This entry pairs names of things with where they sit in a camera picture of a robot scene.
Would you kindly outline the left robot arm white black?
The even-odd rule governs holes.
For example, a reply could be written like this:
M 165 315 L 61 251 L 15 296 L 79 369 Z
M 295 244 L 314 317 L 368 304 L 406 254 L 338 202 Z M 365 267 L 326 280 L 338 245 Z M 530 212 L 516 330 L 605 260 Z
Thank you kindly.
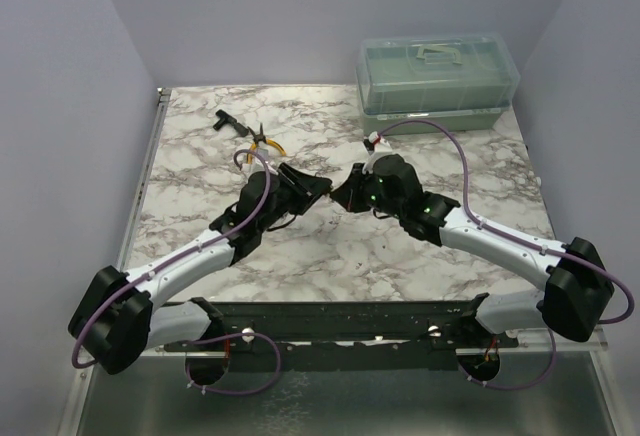
M 330 179 L 286 163 L 275 170 L 256 169 L 237 202 L 193 241 L 138 268 L 99 270 L 68 325 L 75 339 L 73 366 L 86 366 L 80 351 L 107 373 L 118 374 L 155 347 L 190 341 L 201 351 L 214 349 L 222 328 L 213 307 L 202 300 L 172 305 L 170 299 L 247 257 L 278 220 L 304 214 L 331 186 Z

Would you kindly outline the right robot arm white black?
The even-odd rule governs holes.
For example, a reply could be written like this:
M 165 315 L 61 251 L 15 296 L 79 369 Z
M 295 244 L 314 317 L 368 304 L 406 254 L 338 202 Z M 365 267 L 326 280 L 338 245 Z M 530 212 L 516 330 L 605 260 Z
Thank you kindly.
M 574 238 L 562 243 L 475 222 L 458 201 L 424 190 L 414 167 L 397 154 L 371 166 L 354 164 L 331 198 L 351 213 L 390 216 L 419 241 L 467 252 L 531 284 L 526 291 L 474 299 L 471 316 L 459 326 L 462 340 L 471 347 L 483 347 L 508 330 L 538 327 L 586 342 L 613 296 L 591 242 Z

